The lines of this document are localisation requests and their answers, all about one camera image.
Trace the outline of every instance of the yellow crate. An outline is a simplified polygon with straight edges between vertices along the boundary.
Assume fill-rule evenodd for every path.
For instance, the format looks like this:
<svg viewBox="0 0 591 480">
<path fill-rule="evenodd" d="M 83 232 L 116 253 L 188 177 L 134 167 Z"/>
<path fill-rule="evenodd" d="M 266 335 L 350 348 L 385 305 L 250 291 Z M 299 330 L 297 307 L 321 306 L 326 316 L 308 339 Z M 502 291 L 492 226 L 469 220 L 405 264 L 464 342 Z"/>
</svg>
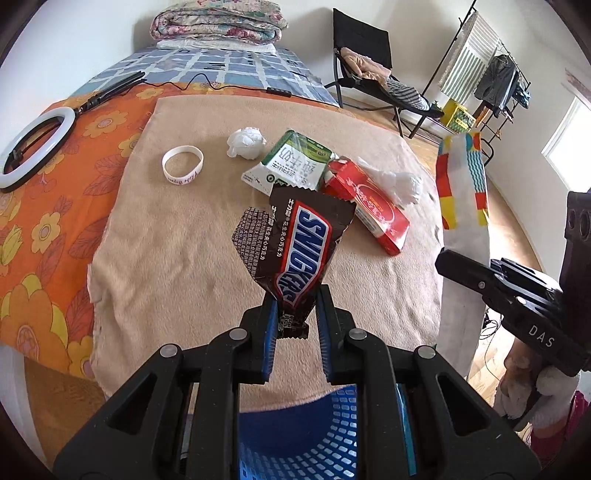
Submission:
<svg viewBox="0 0 591 480">
<path fill-rule="evenodd" d="M 450 98 L 443 107 L 443 116 L 439 121 L 454 132 L 466 133 L 470 131 L 476 119 L 468 113 L 466 107 Z"/>
</svg>

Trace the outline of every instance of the window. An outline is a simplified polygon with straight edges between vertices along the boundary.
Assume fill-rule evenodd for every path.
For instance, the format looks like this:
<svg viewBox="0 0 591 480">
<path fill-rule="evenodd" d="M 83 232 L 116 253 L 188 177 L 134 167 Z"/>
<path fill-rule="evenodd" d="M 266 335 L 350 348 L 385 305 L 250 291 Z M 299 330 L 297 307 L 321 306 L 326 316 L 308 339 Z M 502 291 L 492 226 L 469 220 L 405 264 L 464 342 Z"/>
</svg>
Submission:
<svg viewBox="0 0 591 480">
<path fill-rule="evenodd" d="M 566 186 L 575 192 L 591 188 L 591 110 L 578 98 L 542 155 L 552 164 Z"/>
</svg>

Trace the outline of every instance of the black chair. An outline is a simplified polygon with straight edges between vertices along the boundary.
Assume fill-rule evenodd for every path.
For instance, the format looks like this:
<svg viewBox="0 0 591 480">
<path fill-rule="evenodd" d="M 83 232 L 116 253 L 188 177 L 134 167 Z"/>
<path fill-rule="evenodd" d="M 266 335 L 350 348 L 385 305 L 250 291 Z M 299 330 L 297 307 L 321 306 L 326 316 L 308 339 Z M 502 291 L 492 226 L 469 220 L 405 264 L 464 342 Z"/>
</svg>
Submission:
<svg viewBox="0 0 591 480">
<path fill-rule="evenodd" d="M 341 88 L 355 88 L 367 95 L 371 95 L 383 102 L 388 103 L 388 106 L 378 108 L 360 108 L 355 105 L 349 105 L 355 108 L 359 108 L 368 112 L 375 112 L 378 110 L 387 110 L 390 108 L 394 109 L 394 120 L 398 125 L 398 131 L 400 135 L 404 136 L 402 130 L 402 123 L 400 121 L 400 112 L 407 110 L 412 113 L 416 113 L 421 116 L 416 127 L 411 131 L 409 138 L 414 137 L 420 126 L 423 124 L 426 118 L 437 119 L 443 116 L 443 112 L 440 109 L 431 107 L 430 110 L 419 110 L 407 103 L 396 100 L 382 90 L 377 80 L 369 79 L 358 79 L 353 75 L 350 67 L 344 61 L 340 55 L 340 49 L 347 47 L 353 50 L 355 53 L 359 53 L 366 57 L 369 57 L 373 61 L 382 64 L 387 69 L 392 69 L 392 54 L 390 52 L 390 40 L 388 32 L 380 30 L 379 28 L 372 27 L 371 25 L 365 24 L 354 18 L 345 15 L 343 12 L 333 9 L 333 35 L 335 40 L 333 68 L 335 72 L 335 80 L 325 88 L 336 87 L 337 100 L 339 105 L 345 105 L 343 103 L 343 96 L 341 94 Z M 337 64 L 340 63 L 340 70 L 344 77 L 339 78 L 339 72 Z"/>
</svg>

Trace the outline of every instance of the orange floral bedsheet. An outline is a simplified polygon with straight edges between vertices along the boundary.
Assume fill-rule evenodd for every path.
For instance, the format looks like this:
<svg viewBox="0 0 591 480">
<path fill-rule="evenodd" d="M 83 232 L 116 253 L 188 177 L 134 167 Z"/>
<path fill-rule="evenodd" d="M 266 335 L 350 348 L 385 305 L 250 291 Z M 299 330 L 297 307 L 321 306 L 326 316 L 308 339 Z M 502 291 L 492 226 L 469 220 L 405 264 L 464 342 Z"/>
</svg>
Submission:
<svg viewBox="0 0 591 480">
<path fill-rule="evenodd" d="M 39 363 L 93 378 L 94 311 L 87 266 L 99 246 L 125 164 L 154 111 L 171 95 L 247 95 L 264 92 L 194 83 L 139 85 L 82 115 L 53 159 L 25 185 L 0 194 L 0 341 Z M 70 98 L 51 108 L 79 106 Z M 299 98 L 285 99 L 337 108 Z"/>
</svg>

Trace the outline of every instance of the rubber bracelet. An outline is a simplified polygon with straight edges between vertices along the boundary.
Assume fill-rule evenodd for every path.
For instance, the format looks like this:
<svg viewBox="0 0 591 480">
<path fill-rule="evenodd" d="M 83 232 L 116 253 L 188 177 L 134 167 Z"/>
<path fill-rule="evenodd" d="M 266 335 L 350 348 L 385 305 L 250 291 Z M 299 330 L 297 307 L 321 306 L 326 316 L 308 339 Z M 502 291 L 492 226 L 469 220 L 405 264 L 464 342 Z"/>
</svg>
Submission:
<svg viewBox="0 0 591 480">
<path fill-rule="evenodd" d="M 166 162 L 179 153 L 192 153 L 199 159 L 199 163 L 184 177 L 173 177 L 170 173 L 166 171 Z M 203 152 L 192 145 L 181 145 L 180 147 L 173 148 L 172 150 L 167 151 L 162 157 L 162 171 L 164 172 L 164 176 L 170 183 L 174 183 L 175 185 L 185 185 L 187 183 L 192 182 L 195 179 L 195 177 L 199 175 L 199 172 L 202 168 Z"/>
</svg>

